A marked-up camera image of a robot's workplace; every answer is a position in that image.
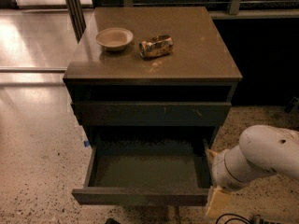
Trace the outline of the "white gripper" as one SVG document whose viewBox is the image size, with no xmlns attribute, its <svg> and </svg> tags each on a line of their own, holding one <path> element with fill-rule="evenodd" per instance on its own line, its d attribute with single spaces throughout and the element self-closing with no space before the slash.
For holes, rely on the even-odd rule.
<svg viewBox="0 0 299 224">
<path fill-rule="evenodd" d="M 221 215 L 232 198 L 231 192 L 247 187 L 255 179 L 275 174 L 249 162 L 239 146 L 220 153 L 208 148 L 206 156 L 212 162 L 212 177 L 217 185 L 207 195 L 205 217 L 210 219 Z"/>
</svg>

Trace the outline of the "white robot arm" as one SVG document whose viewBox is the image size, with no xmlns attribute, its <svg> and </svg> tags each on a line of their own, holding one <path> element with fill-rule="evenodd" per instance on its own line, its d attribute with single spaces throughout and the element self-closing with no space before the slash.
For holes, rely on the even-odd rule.
<svg viewBox="0 0 299 224">
<path fill-rule="evenodd" d="M 233 192 L 253 180 L 281 174 L 299 179 L 299 132 L 254 125 L 240 134 L 238 145 L 222 152 L 206 151 L 211 159 L 213 187 L 208 192 L 206 216 L 218 217 Z"/>
</svg>

